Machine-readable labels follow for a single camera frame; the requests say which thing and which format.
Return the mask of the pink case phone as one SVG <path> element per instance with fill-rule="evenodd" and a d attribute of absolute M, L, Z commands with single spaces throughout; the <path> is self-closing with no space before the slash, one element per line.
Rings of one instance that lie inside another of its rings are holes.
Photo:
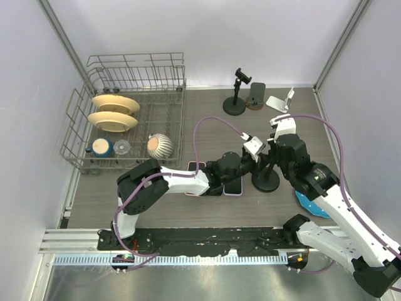
<path fill-rule="evenodd" d="M 202 170 L 205 168 L 206 163 L 205 162 L 200 162 L 199 163 L 199 169 Z M 190 161 L 187 165 L 187 171 L 195 171 L 196 170 L 196 161 Z M 186 196 L 195 196 L 195 194 L 192 193 L 185 193 Z"/>

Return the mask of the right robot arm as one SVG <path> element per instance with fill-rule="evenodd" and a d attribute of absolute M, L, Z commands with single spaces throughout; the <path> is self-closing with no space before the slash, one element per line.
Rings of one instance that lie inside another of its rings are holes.
<path fill-rule="evenodd" d="M 284 224 L 285 244 L 319 250 L 348 270 L 368 294 L 382 297 L 400 279 L 400 245 L 361 210 L 327 166 L 311 161 L 297 134 L 271 136 L 268 144 L 284 178 L 328 213 L 348 237 L 344 240 L 298 214 Z"/>

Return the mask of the grey phone stand wooden base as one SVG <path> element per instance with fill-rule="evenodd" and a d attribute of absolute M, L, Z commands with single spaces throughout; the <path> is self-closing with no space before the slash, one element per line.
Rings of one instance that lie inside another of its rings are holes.
<path fill-rule="evenodd" d="M 261 110 L 264 107 L 266 85 L 254 82 L 251 84 L 249 96 L 246 98 L 246 107 L 249 110 Z"/>

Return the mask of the black gooseneck phone stand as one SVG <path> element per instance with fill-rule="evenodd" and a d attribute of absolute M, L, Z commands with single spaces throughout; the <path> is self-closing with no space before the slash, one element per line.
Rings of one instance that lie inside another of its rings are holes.
<path fill-rule="evenodd" d="M 278 173 L 273 170 L 273 165 L 269 163 L 268 153 L 266 154 L 266 167 L 258 175 L 252 175 L 253 186 L 264 193 L 275 191 L 280 184 Z"/>

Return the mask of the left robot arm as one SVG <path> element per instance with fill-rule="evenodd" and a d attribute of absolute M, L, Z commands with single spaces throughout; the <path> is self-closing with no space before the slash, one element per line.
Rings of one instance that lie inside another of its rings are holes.
<path fill-rule="evenodd" d="M 225 155 L 197 171 L 169 169 L 155 159 L 141 163 L 117 179 L 118 209 L 112 222 L 112 243 L 119 250 L 129 249 L 139 215 L 163 195 L 221 196 L 226 184 L 247 173 L 258 174 L 268 162 L 267 154 L 255 159 L 244 152 L 238 160 Z"/>

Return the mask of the black round base stand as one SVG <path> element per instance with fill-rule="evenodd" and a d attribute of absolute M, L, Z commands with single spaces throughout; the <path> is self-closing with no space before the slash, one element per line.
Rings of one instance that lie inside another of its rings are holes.
<path fill-rule="evenodd" d="M 245 75 L 241 68 L 236 70 L 235 76 L 234 96 L 226 98 L 222 104 L 223 111 L 232 116 L 238 116 L 244 113 L 246 109 L 246 103 L 239 97 L 239 90 L 242 83 L 248 85 L 252 80 L 252 77 Z"/>

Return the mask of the white folding phone stand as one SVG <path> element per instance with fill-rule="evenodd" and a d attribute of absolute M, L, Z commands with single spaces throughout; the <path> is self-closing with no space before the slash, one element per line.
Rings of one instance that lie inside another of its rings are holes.
<path fill-rule="evenodd" d="M 270 108 L 273 108 L 281 113 L 286 114 L 288 113 L 288 110 L 291 106 L 293 96 L 294 96 L 294 88 L 292 87 L 284 100 L 281 100 L 280 98 L 274 96 L 270 96 L 266 100 L 265 104 Z"/>

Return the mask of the white phone blue screen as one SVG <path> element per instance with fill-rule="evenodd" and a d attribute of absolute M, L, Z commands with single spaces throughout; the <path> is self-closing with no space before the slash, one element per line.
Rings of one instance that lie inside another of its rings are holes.
<path fill-rule="evenodd" d="M 243 179 L 239 177 L 224 185 L 223 194 L 226 196 L 241 196 L 243 194 Z"/>

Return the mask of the black phone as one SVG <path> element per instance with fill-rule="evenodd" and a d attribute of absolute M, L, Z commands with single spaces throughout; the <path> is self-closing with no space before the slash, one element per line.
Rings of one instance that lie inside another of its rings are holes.
<path fill-rule="evenodd" d="M 224 185 L 218 182 L 210 183 L 208 190 L 202 196 L 221 196 Z"/>

